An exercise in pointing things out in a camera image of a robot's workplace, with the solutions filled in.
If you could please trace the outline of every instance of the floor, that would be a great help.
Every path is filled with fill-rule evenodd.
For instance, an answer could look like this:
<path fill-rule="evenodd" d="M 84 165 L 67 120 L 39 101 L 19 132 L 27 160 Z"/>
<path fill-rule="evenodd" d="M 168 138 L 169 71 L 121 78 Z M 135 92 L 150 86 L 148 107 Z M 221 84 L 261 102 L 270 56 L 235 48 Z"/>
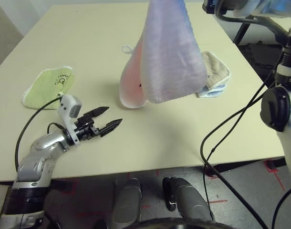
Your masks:
<path fill-rule="evenodd" d="M 282 51 L 281 45 L 267 45 L 262 42 L 240 45 L 238 48 L 262 81 L 270 74 Z M 271 85 L 273 81 L 274 76 L 272 75 L 266 81 L 266 86 Z"/>
<path fill-rule="evenodd" d="M 163 200 L 162 179 L 172 176 L 186 179 L 205 197 L 201 167 L 173 168 L 67 179 L 73 182 L 72 189 L 63 192 L 53 190 L 46 199 L 45 208 L 64 229 L 90 229 L 98 219 L 110 222 L 114 181 L 117 179 L 118 188 L 121 188 L 129 177 L 136 177 L 143 186 L 141 220 L 180 217 L 177 210 L 169 212 Z M 270 228 L 278 201 L 291 188 L 287 167 L 269 172 L 263 161 L 259 161 L 224 172 L 223 176 Z M 207 177 L 206 183 L 217 222 L 238 229 L 260 229 L 253 216 L 218 178 Z M 276 229 L 285 228 L 291 229 L 291 196 L 282 205 L 276 222 Z"/>

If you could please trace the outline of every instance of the gray floor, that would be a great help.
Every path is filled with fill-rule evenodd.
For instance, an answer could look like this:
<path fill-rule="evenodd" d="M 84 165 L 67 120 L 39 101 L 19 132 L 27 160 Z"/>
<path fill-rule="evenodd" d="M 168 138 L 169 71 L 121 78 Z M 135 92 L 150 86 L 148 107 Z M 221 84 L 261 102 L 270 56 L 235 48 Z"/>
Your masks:
<path fill-rule="evenodd" d="M 263 162 L 257 162 L 224 172 L 223 175 L 270 228 L 278 201 L 291 188 L 287 167 L 270 173 Z M 64 229 L 90 229 L 98 219 L 110 221 L 115 179 L 118 181 L 118 187 L 121 187 L 128 177 L 136 177 L 143 186 L 141 220 L 180 217 L 177 210 L 169 212 L 163 201 L 162 179 L 171 176 L 186 179 L 205 197 L 200 167 L 173 168 L 68 179 L 75 183 L 74 188 L 66 193 L 52 191 L 47 197 L 45 207 L 53 218 L 60 221 Z M 207 177 L 206 182 L 209 201 L 217 222 L 238 229 L 260 228 L 252 215 L 218 178 Z M 276 229 L 291 229 L 291 197 L 284 202 L 279 211 Z"/>

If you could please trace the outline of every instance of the printed logo on towel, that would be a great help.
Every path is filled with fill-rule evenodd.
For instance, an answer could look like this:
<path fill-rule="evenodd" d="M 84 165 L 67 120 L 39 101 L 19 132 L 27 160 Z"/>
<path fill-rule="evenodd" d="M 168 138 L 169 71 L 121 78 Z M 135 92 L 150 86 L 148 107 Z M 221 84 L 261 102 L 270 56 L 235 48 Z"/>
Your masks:
<path fill-rule="evenodd" d="M 69 75 L 65 75 L 65 74 L 59 75 L 58 78 L 55 80 L 54 85 L 62 84 L 64 86 L 68 77 L 69 77 Z"/>

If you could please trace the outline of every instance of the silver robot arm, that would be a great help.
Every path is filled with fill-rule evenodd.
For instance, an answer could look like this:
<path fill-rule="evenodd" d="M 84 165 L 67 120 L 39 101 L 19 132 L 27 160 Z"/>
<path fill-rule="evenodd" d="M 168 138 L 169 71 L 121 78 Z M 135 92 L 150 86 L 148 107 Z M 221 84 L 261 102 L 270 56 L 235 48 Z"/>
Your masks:
<path fill-rule="evenodd" d="M 94 127 L 93 118 L 104 113 L 108 107 L 99 107 L 76 118 L 81 102 L 71 95 L 64 95 L 58 113 L 65 123 L 58 130 L 35 140 L 29 154 L 19 163 L 17 177 L 8 190 L 0 216 L 0 229 L 35 229 L 43 221 L 43 205 L 50 191 L 50 182 L 56 160 L 73 145 L 95 136 L 105 136 L 122 121 L 109 122 L 104 128 Z"/>

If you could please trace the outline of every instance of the red tape mark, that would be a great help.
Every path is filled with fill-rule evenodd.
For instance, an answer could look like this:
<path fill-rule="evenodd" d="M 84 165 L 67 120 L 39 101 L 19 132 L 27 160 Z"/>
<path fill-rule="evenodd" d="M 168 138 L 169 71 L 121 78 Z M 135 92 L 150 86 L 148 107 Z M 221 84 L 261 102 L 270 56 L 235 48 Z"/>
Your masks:
<path fill-rule="evenodd" d="M 281 188 L 283 189 L 283 191 L 285 191 L 285 188 L 284 188 L 284 186 L 283 186 L 283 184 L 282 184 L 280 178 L 278 177 L 277 172 L 274 172 L 274 174 L 275 174 L 275 177 L 277 178 L 277 180 L 278 180 L 278 182 L 279 182 Z"/>
<path fill-rule="evenodd" d="M 263 162 L 263 163 L 264 163 L 264 166 L 266 167 L 266 169 L 267 169 L 267 171 L 268 171 L 269 173 L 273 173 L 273 174 L 275 175 L 275 177 L 277 178 L 277 180 L 278 180 L 278 182 L 279 182 L 279 184 L 280 184 L 282 190 L 285 191 L 285 188 L 284 188 L 284 186 L 283 186 L 283 184 L 282 184 L 282 182 L 281 182 L 279 176 L 277 175 L 278 169 L 277 169 L 277 168 L 275 168 L 275 169 L 270 169 L 270 168 L 268 167 L 268 163 L 267 163 L 268 161 L 271 161 L 271 160 L 266 160 L 266 161 Z"/>
<path fill-rule="evenodd" d="M 209 204 L 222 203 L 222 202 L 228 202 L 228 200 L 226 200 L 226 199 L 221 199 L 221 200 L 209 201 Z"/>
<path fill-rule="evenodd" d="M 213 180 L 213 179 L 217 179 L 217 176 L 213 176 L 213 177 L 207 177 L 209 180 Z"/>
<path fill-rule="evenodd" d="M 266 160 L 266 161 L 263 162 L 263 163 L 264 163 L 264 166 L 265 166 L 266 169 L 267 169 L 267 171 L 268 171 L 269 173 L 278 172 L 278 169 L 277 169 L 277 168 L 270 169 L 270 168 L 268 167 L 268 161 L 271 161 L 271 160 Z"/>

